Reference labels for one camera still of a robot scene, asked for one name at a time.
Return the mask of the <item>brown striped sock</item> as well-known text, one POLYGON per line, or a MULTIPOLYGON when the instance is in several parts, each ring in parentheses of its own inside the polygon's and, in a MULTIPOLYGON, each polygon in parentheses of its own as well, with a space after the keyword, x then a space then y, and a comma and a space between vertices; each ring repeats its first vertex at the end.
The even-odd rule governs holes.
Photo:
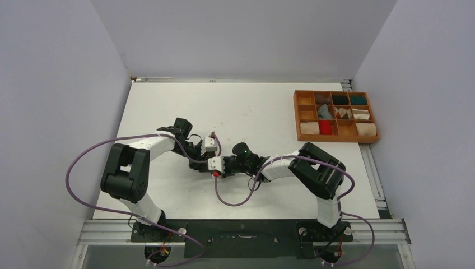
POLYGON ((218 156, 218 155, 219 155, 219 150, 218 150, 218 149, 213 150, 213 151, 207 151, 207 152, 206 152, 206 156, 207 156, 208 158, 213 158, 213 157, 216 157, 216 156, 218 156))

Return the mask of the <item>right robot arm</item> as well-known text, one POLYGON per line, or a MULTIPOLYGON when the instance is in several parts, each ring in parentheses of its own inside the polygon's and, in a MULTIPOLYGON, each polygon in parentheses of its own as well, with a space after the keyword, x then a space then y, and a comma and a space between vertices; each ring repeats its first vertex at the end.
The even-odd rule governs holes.
POLYGON ((339 232, 345 165, 313 143, 307 142, 299 150, 283 156, 261 157, 251 152, 247 144, 238 143, 232 156, 219 157, 208 162, 208 168, 217 164, 214 172, 226 178, 235 174, 253 177, 253 184, 275 179, 295 177, 317 200, 316 232, 324 240, 330 240, 339 232))

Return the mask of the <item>grey sock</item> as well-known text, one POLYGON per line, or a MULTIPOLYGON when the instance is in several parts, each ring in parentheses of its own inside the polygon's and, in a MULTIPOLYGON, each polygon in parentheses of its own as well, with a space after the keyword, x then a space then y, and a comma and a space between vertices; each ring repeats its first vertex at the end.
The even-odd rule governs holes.
POLYGON ((319 106, 316 111, 319 119, 333 119, 327 104, 319 106))

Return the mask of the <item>red patterned sock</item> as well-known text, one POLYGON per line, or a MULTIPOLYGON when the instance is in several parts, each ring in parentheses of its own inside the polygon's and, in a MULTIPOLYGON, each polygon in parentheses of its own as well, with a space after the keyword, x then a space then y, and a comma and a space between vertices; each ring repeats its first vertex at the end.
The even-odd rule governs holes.
POLYGON ((321 135, 328 136, 333 134, 332 122, 329 119, 322 119, 318 123, 321 135))

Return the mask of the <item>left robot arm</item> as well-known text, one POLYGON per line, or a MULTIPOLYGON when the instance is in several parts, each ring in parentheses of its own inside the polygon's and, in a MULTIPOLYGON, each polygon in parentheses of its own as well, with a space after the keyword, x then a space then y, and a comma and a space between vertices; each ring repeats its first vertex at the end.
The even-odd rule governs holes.
POLYGON ((188 120, 176 118, 172 126, 158 128, 151 137, 127 145, 115 143, 110 149, 100 189, 135 214, 153 241, 166 236, 167 226, 164 211, 147 193, 150 162, 166 152, 173 152, 186 157, 191 169, 206 171, 207 160, 221 152, 214 133, 198 143, 190 142, 192 127, 188 120))

